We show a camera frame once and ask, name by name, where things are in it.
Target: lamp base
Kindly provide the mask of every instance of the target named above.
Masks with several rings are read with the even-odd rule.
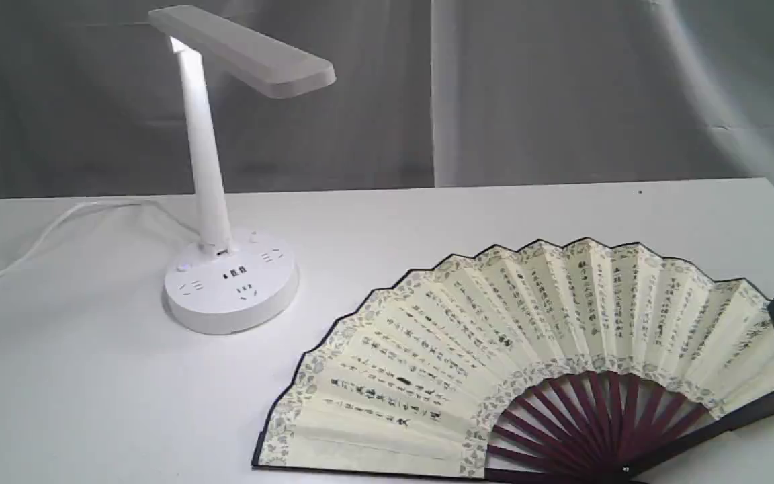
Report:
[[[203,334],[231,334],[282,312],[298,290],[291,249],[267,233],[236,230],[234,251],[211,257],[187,247],[166,271],[164,288],[175,318]]]

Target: hand fan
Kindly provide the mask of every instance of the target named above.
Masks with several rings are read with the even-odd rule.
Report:
[[[640,244],[451,256],[305,353],[253,465],[626,482],[774,414],[774,301]]]

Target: gray curtain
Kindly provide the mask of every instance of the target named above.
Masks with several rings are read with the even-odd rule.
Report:
[[[164,0],[0,0],[0,196],[191,191]],[[334,62],[262,98],[206,65],[230,191],[774,183],[774,1],[200,0]]]
[[[415,0],[0,0],[0,197],[193,190],[179,3],[328,58],[338,81],[261,97],[206,63],[227,190],[431,186],[430,5]]]

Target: lamp head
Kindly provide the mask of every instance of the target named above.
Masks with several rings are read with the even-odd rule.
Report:
[[[274,99],[332,85],[331,62],[190,5],[151,10],[148,21],[172,37],[173,50],[191,48]]]

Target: dark wooden fan guard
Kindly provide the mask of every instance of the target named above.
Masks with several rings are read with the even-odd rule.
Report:
[[[549,245],[555,245],[557,247],[566,248],[569,245],[575,244],[577,242],[581,242],[583,240],[592,240],[593,242],[596,242],[597,244],[601,244],[600,242],[589,238],[589,237],[582,237],[580,239],[572,240],[572,242],[569,242],[565,245],[557,245],[557,244],[551,244],[550,242],[547,242],[543,239],[537,239],[534,240],[534,242],[531,242],[522,248],[520,248],[518,251],[522,251],[525,247],[533,245],[537,242],[543,242]],[[614,245],[614,246],[608,246],[608,248],[615,249],[618,247],[621,247],[623,245],[635,245],[640,244],[639,242],[629,242],[627,244],[621,244],[621,245]],[[507,249],[506,247],[503,247],[502,245],[491,245],[488,248],[486,248],[483,251],[480,251],[479,254],[476,254],[473,258],[481,256],[483,253],[490,251],[494,249],[495,247],[503,248],[507,251],[511,251],[510,249]],[[663,257],[657,254],[656,252],[650,250],[647,248],[647,246],[643,245],[645,249],[652,252],[658,257]],[[447,257],[444,257],[443,260],[441,260],[438,264],[435,264],[434,267],[440,266],[440,264],[443,263],[443,261],[448,260],[450,257],[458,256],[457,254],[451,254]],[[695,266],[698,272],[701,272],[701,270],[697,267],[697,264],[692,263],[692,261],[688,261],[686,259],[682,259],[679,257],[663,257],[666,259],[677,259],[682,261],[687,261],[687,263],[692,264],[692,266]],[[412,272],[420,272],[422,269],[411,269],[408,270],[398,281],[396,281],[393,286],[390,288],[384,288],[384,289],[393,289],[396,288],[396,286],[399,285],[400,282],[404,281],[405,278],[408,278],[408,276]],[[735,280],[743,280],[748,281],[746,278],[740,278]],[[341,316],[340,318],[337,318],[336,321],[331,325],[331,328],[325,333],[325,337],[320,341],[319,344],[317,344],[316,347],[314,347],[309,352],[305,352],[303,356],[301,356],[300,361],[298,361],[297,368],[295,368],[294,376],[292,377],[292,382],[289,383],[288,387],[286,387],[285,391],[280,393],[279,396],[277,396],[277,399],[273,402],[273,405],[271,405],[270,411],[268,411],[267,419],[265,419],[265,425],[262,431],[259,433],[259,439],[258,442],[255,445],[255,450],[253,452],[253,458],[250,462],[250,465],[254,469],[273,469],[273,471],[304,471],[304,472],[316,472],[316,473],[331,473],[331,474],[356,474],[356,475],[383,475],[383,476],[395,476],[395,477],[412,477],[412,478],[418,478],[418,479],[425,479],[425,480],[451,480],[451,481],[482,481],[481,479],[477,478],[461,478],[461,477],[454,477],[454,476],[432,476],[432,475],[409,475],[409,474],[391,474],[391,473],[371,473],[371,472],[359,472],[359,471],[342,471],[342,469],[318,469],[318,468],[299,468],[299,467],[287,467],[287,466],[273,466],[273,465],[261,465],[259,463],[259,456],[261,454],[261,447],[264,442],[265,433],[267,432],[267,426],[270,423],[271,414],[273,414],[274,408],[276,408],[277,403],[279,403],[280,399],[283,395],[285,395],[288,390],[292,388],[292,385],[294,384],[295,378],[297,377],[298,371],[300,370],[300,365],[303,364],[304,357],[307,355],[307,353],[313,352],[313,350],[320,347],[322,344],[324,344],[329,336],[331,336],[332,331],[334,328],[336,328],[336,325],[339,321],[344,319],[346,316],[354,315],[357,311],[362,309],[363,304],[366,303],[367,300],[369,300],[369,297],[376,291],[376,290],[384,290],[384,289],[374,289],[371,291],[365,299],[360,303],[360,305],[357,307],[356,310],[354,310],[352,313],[348,313],[348,315]],[[773,310],[773,304],[774,301],[770,304],[770,313],[772,315],[772,323],[774,326],[774,310]],[[620,376],[619,374],[614,374],[610,372],[606,372],[604,374],[595,374],[592,372],[587,372],[582,374],[581,376],[563,376],[559,379],[555,379],[555,385],[560,388],[561,390],[564,388],[564,382],[568,383],[569,386],[572,386],[572,382],[574,380],[577,380],[578,378],[584,378],[590,380],[590,386],[592,389],[595,389],[593,384],[593,380],[597,381],[597,384],[600,389],[602,389],[603,383],[607,382],[610,390],[611,398],[614,399],[614,387],[619,387],[618,385],[611,385],[611,382],[613,380],[619,380],[620,382],[626,383],[626,392],[621,392],[620,398],[621,398],[621,411],[615,410],[615,407],[617,405],[610,405],[608,403],[605,404],[605,409],[602,410],[602,405],[599,405],[599,402],[606,402],[604,396],[602,396],[602,393],[596,393],[594,391],[591,391],[590,393],[587,393],[587,398],[578,396],[578,391],[575,391],[575,396],[577,403],[575,401],[571,401],[571,405],[574,408],[574,410],[569,409],[569,413],[576,417],[577,420],[574,421],[574,425],[569,428],[568,432],[563,427],[569,427],[568,423],[560,422],[560,419],[557,419],[555,417],[554,420],[547,419],[547,423],[549,427],[543,426],[543,429],[546,429],[547,432],[546,435],[548,437],[544,437],[542,435],[538,435],[538,438],[547,439],[546,444],[553,444],[552,448],[559,448],[561,450],[560,456],[557,459],[552,459],[551,456],[553,454],[557,454],[556,450],[542,450],[541,446],[538,444],[534,444],[533,441],[529,438],[526,438],[525,436],[522,436],[520,434],[515,434],[514,436],[510,435],[504,435],[506,432],[504,432],[503,427],[498,429],[498,425],[494,427],[492,432],[497,433],[500,437],[511,437],[518,439],[517,444],[519,446],[522,446],[524,444],[524,447],[527,448],[527,450],[530,450],[531,452],[536,452],[537,454],[530,454],[526,452],[515,452],[515,451],[509,451],[506,450],[506,448],[500,448],[500,450],[492,445],[489,445],[488,452],[492,454],[497,454],[497,456],[504,457],[506,459],[512,459],[512,460],[518,460],[518,462],[524,462],[529,463],[531,466],[541,468],[541,466],[549,466],[548,469],[553,469],[552,473],[542,473],[542,472],[528,472],[528,471],[507,471],[506,469],[494,469],[494,468],[488,468],[485,469],[485,481],[495,481],[495,482],[507,482],[507,483],[514,483],[514,484],[626,484],[626,483],[635,483],[637,484],[638,481],[634,481],[634,478],[637,475],[641,475],[642,473],[649,471],[649,469],[653,469],[655,466],[660,465],[663,462],[666,462],[667,460],[673,459],[673,457],[678,456],[679,454],[684,453],[686,450],[690,450],[690,448],[694,448],[697,445],[703,444],[707,440],[710,440],[712,438],[718,437],[724,432],[730,432],[734,431],[736,429],[739,429],[744,426],[748,426],[752,423],[755,423],[759,420],[766,419],[766,417],[774,416],[774,392],[767,393],[767,395],[762,396],[759,399],[755,399],[755,401],[750,402],[747,405],[744,405],[744,407],[741,407],[737,409],[736,411],[732,411],[732,413],[727,414],[726,416],[722,417],[719,420],[713,421],[712,423],[709,423],[709,425],[701,426],[700,428],[694,429],[691,432],[687,432],[690,427],[694,425],[694,423],[697,423],[697,420],[700,420],[700,417],[703,417],[706,415],[707,411],[706,409],[701,409],[701,407],[695,407],[690,411],[690,413],[686,414],[686,416],[680,417],[679,419],[675,419],[676,410],[679,409],[678,405],[687,405],[685,402],[685,399],[682,398],[682,395],[679,395],[678,393],[675,393],[673,395],[673,398],[670,399],[669,402],[667,402],[666,405],[663,405],[663,408],[659,408],[658,404],[661,402],[661,395],[663,395],[664,392],[667,390],[664,390],[660,386],[656,385],[653,382],[650,382],[650,385],[655,385],[655,388],[653,390],[653,393],[651,393],[650,398],[647,400],[644,411],[638,411],[635,402],[632,403],[631,407],[627,407],[630,402],[630,392],[629,389],[631,388],[637,388],[637,386],[641,385],[642,382],[646,382],[645,380],[641,380],[640,378],[637,378],[636,376],[632,376],[632,374],[627,374],[627,376]],[[540,386],[544,385],[551,385],[552,380],[547,380],[547,382],[543,382],[541,385],[536,386],[536,388],[539,388]],[[541,392],[534,392],[533,388],[528,389],[528,391],[533,395],[535,399],[540,402],[540,405],[542,407],[546,407],[548,409],[548,406],[546,405],[546,401],[543,399],[538,398],[539,395],[543,395]],[[518,401],[518,404],[522,406],[522,408],[527,408],[525,405],[520,403],[520,399],[524,399],[527,393],[525,395],[519,396],[516,398],[513,403],[516,403]],[[655,408],[652,413],[650,411],[647,411],[648,408],[651,408],[651,404],[655,401]],[[565,404],[565,402],[562,402],[565,407],[568,408],[568,404]],[[512,420],[514,424],[520,426],[515,420]],[[542,429],[532,426],[533,431],[530,430],[531,423],[525,422],[525,427],[523,430],[525,430],[528,434],[531,434],[531,432],[541,432]],[[574,444],[574,442],[578,442],[578,445],[574,447],[574,450],[570,445]],[[580,450],[581,446],[584,446],[586,448],[590,448],[591,445],[590,442],[593,442],[596,447],[601,452],[599,456],[593,457],[592,454],[590,456],[587,454],[587,451]],[[570,460],[571,457],[569,456],[569,453],[565,453],[566,448],[569,448],[573,456],[578,456],[578,459]],[[607,454],[602,452],[604,448],[608,448]],[[600,456],[607,456],[611,460],[601,460]]]

